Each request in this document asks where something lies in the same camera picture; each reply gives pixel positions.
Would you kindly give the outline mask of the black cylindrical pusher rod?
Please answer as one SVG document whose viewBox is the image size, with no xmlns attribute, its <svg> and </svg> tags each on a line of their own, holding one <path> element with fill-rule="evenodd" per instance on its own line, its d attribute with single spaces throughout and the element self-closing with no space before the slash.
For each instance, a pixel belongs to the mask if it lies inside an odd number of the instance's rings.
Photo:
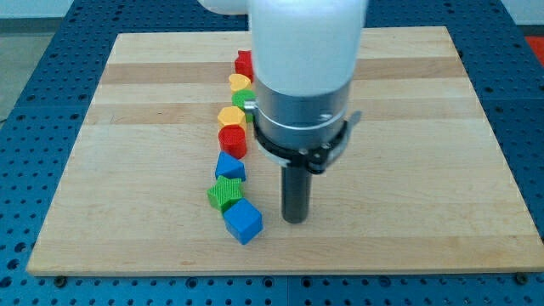
<svg viewBox="0 0 544 306">
<path fill-rule="evenodd" d="M 281 214 L 290 224 L 300 224 L 309 215 L 311 179 L 303 167 L 281 169 Z"/>
</svg>

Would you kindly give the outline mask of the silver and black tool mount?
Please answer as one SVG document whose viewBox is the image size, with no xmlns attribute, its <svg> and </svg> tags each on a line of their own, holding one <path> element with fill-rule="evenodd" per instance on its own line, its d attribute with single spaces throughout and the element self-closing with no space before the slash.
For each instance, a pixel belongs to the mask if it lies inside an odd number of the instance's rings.
<svg viewBox="0 0 544 306">
<path fill-rule="evenodd" d="M 329 93 L 294 96 L 259 80 L 255 99 L 244 104 L 253 115 L 254 135 L 270 160 L 282 167 L 301 167 L 322 174 L 348 146 L 361 113 L 346 117 L 350 82 Z"/>
</svg>

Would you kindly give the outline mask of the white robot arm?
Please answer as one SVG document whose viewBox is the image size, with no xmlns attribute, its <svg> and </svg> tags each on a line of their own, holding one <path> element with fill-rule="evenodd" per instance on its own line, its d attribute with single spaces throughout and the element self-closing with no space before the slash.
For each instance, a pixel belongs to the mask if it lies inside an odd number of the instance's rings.
<svg viewBox="0 0 544 306">
<path fill-rule="evenodd" d="M 254 117 L 260 150 L 281 167 L 281 215 L 309 214 L 311 178 L 345 151 L 361 114 L 347 113 L 368 3 L 363 0 L 199 0 L 246 15 L 252 39 Z"/>
</svg>

